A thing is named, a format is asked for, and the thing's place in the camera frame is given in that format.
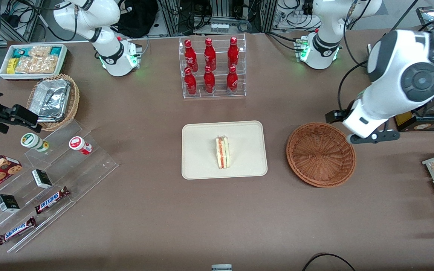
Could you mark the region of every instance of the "brown wicker basket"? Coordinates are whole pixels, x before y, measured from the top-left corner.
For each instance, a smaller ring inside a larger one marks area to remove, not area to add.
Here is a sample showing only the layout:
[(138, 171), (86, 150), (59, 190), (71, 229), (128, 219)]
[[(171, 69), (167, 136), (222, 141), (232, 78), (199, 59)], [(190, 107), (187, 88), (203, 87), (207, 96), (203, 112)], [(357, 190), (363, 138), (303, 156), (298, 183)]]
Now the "brown wicker basket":
[(355, 171), (353, 146), (345, 134), (325, 123), (311, 122), (294, 130), (286, 154), (294, 173), (317, 187), (341, 185)]
[[(48, 78), (45, 78), (43, 80), (56, 80), (56, 79), (65, 79), (68, 82), (71, 83), (71, 90), (68, 98), (68, 105), (66, 109), (66, 117), (60, 121), (60, 122), (39, 122), (39, 124), (42, 126), (43, 130), (47, 132), (53, 132), (54, 130), (58, 129), (68, 121), (72, 120), (75, 115), (76, 111), (78, 110), (78, 102), (79, 102), (79, 89), (76, 85), (75, 81), (67, 76), (66, 74), (58, 74), (56, 76), (51, 76)], [(31, 105), (31, 101), (33, 100), (33, 95), (35, 94), (36, 86), (33, 88), (33, 91), (31, 91), (31, 94), (29, 95), (29, 99), (26, 103), (26, 108), (29, 108), (29, 105)]]

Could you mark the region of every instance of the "sandwich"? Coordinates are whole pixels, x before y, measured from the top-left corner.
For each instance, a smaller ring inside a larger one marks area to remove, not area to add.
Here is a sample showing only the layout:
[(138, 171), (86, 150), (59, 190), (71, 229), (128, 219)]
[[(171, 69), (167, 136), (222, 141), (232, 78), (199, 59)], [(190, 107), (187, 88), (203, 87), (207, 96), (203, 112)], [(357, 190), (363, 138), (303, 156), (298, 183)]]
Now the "sandwich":
[(226, 136), (215, 139), (215, 152), (217, 153), (217, 163), (219, 169), (231, 166), (231, 153), (229, 152), (229, 140)]

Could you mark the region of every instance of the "brown table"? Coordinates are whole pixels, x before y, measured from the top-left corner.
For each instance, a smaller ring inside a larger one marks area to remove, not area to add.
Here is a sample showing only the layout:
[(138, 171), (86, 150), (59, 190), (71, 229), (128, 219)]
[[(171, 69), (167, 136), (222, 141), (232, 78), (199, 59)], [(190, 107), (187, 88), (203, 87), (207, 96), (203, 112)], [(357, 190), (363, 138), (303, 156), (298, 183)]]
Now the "brown table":
[[(356, 57), (382, 33), (349, 32)], [(339, 81), (354, 63), (343, 50), (330, 68), (313, 70), (265, 35), (247, 39), (248, 96), (210, 101), (182, 98), (177, 38), (151, 40), (141, 69), (122, 78), (102, 69), (91, 44), (68, 43), (65, 72), (81, 91), (76, 119), (121, 166), (21, 251), (0, 250), (0, 269), (299, 270), (318, 252), (358, 270), (434, 269), (434, 187), (420, 163), (434, 156), (434, 132), (355, 146), (347, 183), (309, 186), (287, 164), (287, 138), (337, 108)], [(363, 70), (353, 72), (343, 103), (368, 84)], [(33, 85), (1, 80), (1, 102), (26, 104)], [(267, 174), (185, 180), (182, 127), (238, 120), (262, 122)], [(0, 134), (0, 154), (27, 151), (18, 143), (25, 132)], [(346, 270), (331, 259), (309, 270), (328, 267)]]

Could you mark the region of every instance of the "white tray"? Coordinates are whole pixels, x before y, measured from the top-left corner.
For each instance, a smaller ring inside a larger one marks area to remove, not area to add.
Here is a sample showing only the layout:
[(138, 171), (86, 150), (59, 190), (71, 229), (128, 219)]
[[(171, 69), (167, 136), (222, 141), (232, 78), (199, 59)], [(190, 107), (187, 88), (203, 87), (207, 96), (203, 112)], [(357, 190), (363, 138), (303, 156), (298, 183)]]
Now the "white tray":
[[(227, 136), (230, 168), (219, 169), (215, 138)], [(182, 128), (182, 177), (187, 180), (263, 176), (267, 173), (264, 130), (257, 120), (185, 125)]]

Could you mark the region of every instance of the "red bottle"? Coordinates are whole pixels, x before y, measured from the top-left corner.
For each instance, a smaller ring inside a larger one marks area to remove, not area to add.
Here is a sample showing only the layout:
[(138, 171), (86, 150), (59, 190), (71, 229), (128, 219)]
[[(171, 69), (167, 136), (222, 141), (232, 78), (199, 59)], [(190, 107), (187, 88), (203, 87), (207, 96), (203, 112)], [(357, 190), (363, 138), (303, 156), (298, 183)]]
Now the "red bottle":
[(199, 66), (197, 64), (197, 54), (195, 50), (192, 48), (192, 42), (190, 40), (186, 40), (185, 44), (185, 62), (187, 66), (192, 69), (192, 72), (197, 72), (199, 70)]
[(185, 67), (185, 87), (187, 88), (188, 95), (196, 96), (197, 95), (197, 81), (195, 81), (195, 77), (192, 74), (192, 71), (189, 67)]
[(229, 74), (227, 75), (227, 93), (234, 95), (237, 92), (237, 74), (235, 72), (235, 66), (231, 66)]
[(208, 94), (213, 94), (215, 91), (215, 76), (212, 73), (210, 65), (205, 66), (205, 75), (203, 75), (203, 81), (205, 82), (205, 91)]
[(237, 67), (239, 63), (239, 48), (237, 47), (237, 38), (231, 38), (231, 46), (229, 46), (229, 51), (227, 51), (227, 66), (229, 69), (234, 65)]
[(205, 56), (205, 65), (209, 65), (212, 70), (217, 69), (217, 59), (211, 38), (205, 39), (205, 52), (203, 52), (203, 55)]

